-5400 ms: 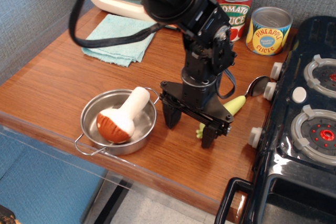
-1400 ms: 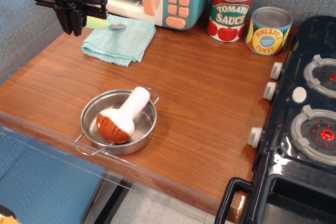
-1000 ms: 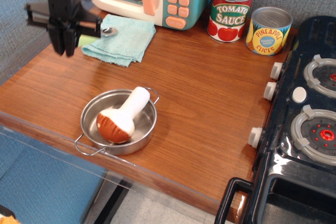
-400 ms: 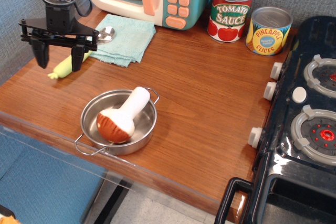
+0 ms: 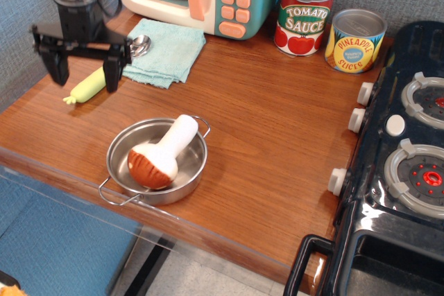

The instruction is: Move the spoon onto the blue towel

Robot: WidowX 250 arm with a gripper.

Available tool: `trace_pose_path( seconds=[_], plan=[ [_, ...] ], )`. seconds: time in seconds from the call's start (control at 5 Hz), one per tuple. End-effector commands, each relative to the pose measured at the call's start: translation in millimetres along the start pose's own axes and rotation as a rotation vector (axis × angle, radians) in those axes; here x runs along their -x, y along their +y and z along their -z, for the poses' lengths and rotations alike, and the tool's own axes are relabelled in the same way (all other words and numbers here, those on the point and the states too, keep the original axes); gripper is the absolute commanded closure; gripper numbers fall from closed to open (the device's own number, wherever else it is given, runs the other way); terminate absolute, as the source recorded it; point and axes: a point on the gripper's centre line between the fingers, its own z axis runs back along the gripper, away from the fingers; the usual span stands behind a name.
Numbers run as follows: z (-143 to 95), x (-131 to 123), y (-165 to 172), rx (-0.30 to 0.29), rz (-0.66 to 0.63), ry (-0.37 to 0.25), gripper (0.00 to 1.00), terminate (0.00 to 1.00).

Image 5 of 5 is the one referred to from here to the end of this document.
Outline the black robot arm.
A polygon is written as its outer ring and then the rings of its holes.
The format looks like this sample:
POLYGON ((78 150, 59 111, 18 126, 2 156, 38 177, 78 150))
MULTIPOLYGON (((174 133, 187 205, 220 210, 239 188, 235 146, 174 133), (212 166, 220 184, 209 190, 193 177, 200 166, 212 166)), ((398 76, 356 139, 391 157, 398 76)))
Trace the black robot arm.
POLYGON ((132 40, 110 30, 99 0, 54 0, 60 21, 34 24, 31 32, 38 53, 53 81, 65 85, 69 77, 70 56, 103 61, 105 84, 115 92, 123 68, 132 62, 132 40))

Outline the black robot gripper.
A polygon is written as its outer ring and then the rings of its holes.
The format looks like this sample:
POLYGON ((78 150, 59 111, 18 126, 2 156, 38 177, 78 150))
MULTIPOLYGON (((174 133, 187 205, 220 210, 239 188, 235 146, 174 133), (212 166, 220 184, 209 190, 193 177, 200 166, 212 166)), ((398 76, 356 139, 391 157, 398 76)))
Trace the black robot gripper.
POLYGON ((132 40, 110 30, 98 0, 54 0, 59 21, 31 27, 33 48, 53 81, 64 86, 72 57, 103 61, 107 91, 118 89, 124 66, 130 64, 132 40))

